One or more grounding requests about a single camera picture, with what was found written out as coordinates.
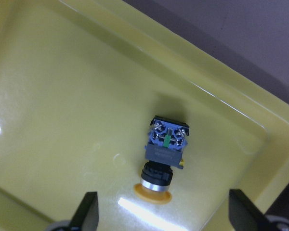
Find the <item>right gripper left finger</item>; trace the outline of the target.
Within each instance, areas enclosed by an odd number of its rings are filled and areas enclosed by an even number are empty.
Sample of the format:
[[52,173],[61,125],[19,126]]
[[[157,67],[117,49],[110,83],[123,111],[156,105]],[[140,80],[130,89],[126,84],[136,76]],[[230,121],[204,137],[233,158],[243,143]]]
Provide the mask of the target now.
[[69,223],[71,231],[96,231],[99,223],[98,193],[85,193]]

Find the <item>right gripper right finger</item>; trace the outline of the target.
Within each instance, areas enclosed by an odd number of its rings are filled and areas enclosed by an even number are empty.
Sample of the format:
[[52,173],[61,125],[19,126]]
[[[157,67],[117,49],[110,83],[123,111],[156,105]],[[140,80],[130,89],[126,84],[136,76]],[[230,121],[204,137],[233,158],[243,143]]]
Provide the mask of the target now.
[[229,190],[228,218],[236,231],[273,231],[264,214],[240,190]]

